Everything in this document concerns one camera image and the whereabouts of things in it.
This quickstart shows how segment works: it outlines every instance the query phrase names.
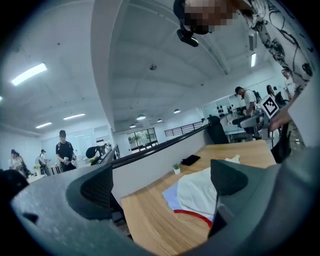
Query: wall-mounted device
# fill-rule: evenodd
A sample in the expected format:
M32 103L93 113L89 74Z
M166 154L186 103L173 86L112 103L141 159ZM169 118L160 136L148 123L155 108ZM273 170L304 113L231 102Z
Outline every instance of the wall-mounted device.
M257 32L250 28L249 30L249 49L254 51L257 48Z
M181 42L184 42L193 47L197 47L199 45L198 40L194 36L194 33L192 31L186 30L183 25L181 25L181 29L178 29L176 33Z

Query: black cable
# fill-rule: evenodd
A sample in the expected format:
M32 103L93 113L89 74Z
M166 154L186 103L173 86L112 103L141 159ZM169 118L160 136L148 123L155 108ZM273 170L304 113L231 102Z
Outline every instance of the black cable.
M272 131L272 134L271 134L271 140L272 140L272 149L274 148L274 131Z

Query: plant pot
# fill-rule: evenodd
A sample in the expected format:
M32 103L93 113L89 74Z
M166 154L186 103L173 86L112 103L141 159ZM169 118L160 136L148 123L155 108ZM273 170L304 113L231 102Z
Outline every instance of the plant pot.
M179 174L180 173L180 168L179 169L173 169L175 174Z

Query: white t-shirt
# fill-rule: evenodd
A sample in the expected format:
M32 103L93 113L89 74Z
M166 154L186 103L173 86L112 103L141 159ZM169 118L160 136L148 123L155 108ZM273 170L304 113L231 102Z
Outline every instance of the white t-shirt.
M246 110L249 109L251 102L254 102L254 104L256 104L256 100L257 98L252 90L245 90L244 102L245 102Z
M40 161L41 161L44 165L47 164L47 163L46 163L46 158L45 158L45 155L44 155L44 154L41 154L41 155L40 155Z
M291 76L289 77L289 79L286 79L284 83L284 89L288 90L290 96L293 97L295 95L296 84L292 80Z

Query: hand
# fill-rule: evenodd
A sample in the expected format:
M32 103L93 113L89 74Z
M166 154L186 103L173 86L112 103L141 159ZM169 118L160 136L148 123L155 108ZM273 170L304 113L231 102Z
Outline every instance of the hand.
M288 108L289 108L288 105L284 106L283 108L280 109L279 113L271 119L270 132L292 121L292 118L288 113Z

